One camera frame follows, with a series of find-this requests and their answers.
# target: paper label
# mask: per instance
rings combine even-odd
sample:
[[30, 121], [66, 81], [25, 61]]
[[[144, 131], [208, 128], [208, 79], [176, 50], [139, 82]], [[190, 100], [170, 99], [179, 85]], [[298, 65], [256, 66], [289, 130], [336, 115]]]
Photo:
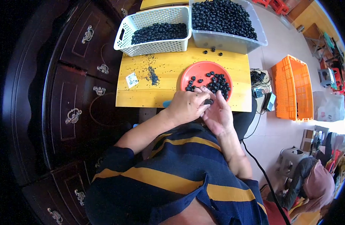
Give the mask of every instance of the paper label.
[[132, 74], [128, 75], [126, 77], [126, 81], [127, 81], [127, 85], [129, 86], [129, 88], [132, 88], [133, 86], [135, 86], [136, 84], [139, 83], [139, 80], [136, 77], [135, 72], [133, 72]]

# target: white plastic basket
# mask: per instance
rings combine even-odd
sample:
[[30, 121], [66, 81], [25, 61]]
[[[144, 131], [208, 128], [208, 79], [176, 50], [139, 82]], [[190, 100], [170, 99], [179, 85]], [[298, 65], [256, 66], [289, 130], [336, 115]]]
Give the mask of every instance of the white plastic basket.
[[[150, 41], [131, 45], [132, 36], [136, 30], [151, 26], [154, 23], [184, 23], [188, 36], [184, 39]], [[184, 52], [188, 47], [192, 28], [189, 23], [189, 8], [185, 6], [165, 7], [135, 13], [125, 17], [116, 35], [114, 49], [125, 52], [128, 56], [139, 56], [161, 52]]]

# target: red plate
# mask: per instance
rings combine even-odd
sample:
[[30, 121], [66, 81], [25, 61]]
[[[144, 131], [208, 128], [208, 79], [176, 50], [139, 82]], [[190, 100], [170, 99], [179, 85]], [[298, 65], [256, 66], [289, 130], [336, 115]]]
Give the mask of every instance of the red plate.
[[[214, 71], [216, 74], [224, 74], [224, 78], [226, 79], [226, 82], [229, 83], [229, 87], [233, 86], [233, 82], [231, 80], [231, 77], [229, 73], [225, 70], [224, 67], [220, 66], [217, 63], [211, 62], [211, 61], [200, 61], [197, 63], [192, 64], [189, 66], [185, 72], [183, 73], [183, 76], [181, 78], [181, 84], [180, 88], [182, 91], [185, 91], [185, 88], [188, 86], [189, 81], [191, 80], [191, 77], [195, 76], [196, 80], [193, 83], [193, 86], [200, 87], [202, 85], [205, 85], [207, 87], [207, 84], [211, 82], [211, 77], [206, 76], [207, 73], [210, 73], [211, 71]], [[202, 83], [198, 83], [197, 81], [199, 79], [203, 79], [204, 81]], [[232, 91], [229, 91], [229, 97], [226, 100], [229, 102], [231, 98]]]

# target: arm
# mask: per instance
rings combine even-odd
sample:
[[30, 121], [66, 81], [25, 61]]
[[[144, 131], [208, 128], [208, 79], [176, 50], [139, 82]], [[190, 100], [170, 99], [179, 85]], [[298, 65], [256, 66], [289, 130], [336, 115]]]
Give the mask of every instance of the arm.
[[217, 137], [221, 151], [233, 174], [239, 179], [252, 179], [249, 159], [241, 148], [235, 129]]
[[211, 132], [216, 135], [231, 172], [239, 179], [251, 179], [251, 164], [241, 148], [234, 128], [234, 118], [231, 108], [221, 95], [221, 91], [218, 91], [215, 96], [206, 87], [201, 86], [200, 88], [195, 88], [194, 92], [209, 93], [211, 99], [215, 100], [201, 117]]
[[301, 205], [299, 207], [296, 207], [291, 213], [290, 213], [290, 218], [294, 218], [295, 216], [306, 212], [306, 204]]
[[169, 107], [126, 132], [115, 146], [130, 148], [134, 154], [138, 154], [158, 135], [197, 119], [210, 107], [210, 105], [201, 106], [209, 98], [210, 95], [207, 93], [176, 92]]
[[174, 127], [174, 124], [167, 116], [166, 109], [164, 109], [156, 116], [126, 132], [115, 146], [130, 148], [134, 151], [134, 154], [138, 154], [158, 135], [173, 129]]

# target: clear plastic container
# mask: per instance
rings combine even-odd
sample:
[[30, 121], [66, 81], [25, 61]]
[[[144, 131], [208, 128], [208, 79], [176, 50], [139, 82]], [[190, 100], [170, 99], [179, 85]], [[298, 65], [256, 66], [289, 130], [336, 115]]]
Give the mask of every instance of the clear plastic container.
[[[210, 49], [225, 50], [229, 52], [237, 52], [247, 54], [260, 46], [267, 46], [268, 40], [266, 39], [265, 32], [262, 28], [259, 18], [250, 2], [244, 0], [231, 0], [238, 3], [245, 8], [250, 15], [251, 25], [255, 28], [258, 41], [250, 38], [245, 38], [233, 34], [225, 34], [213, 31], [200, 31], [192, 30], [194, 41], [197, 47]], [[202, 0], [189, 0], [189, 17], [190, 27], [192, 28], [192, 4], [195, 2], [203, 2]]]

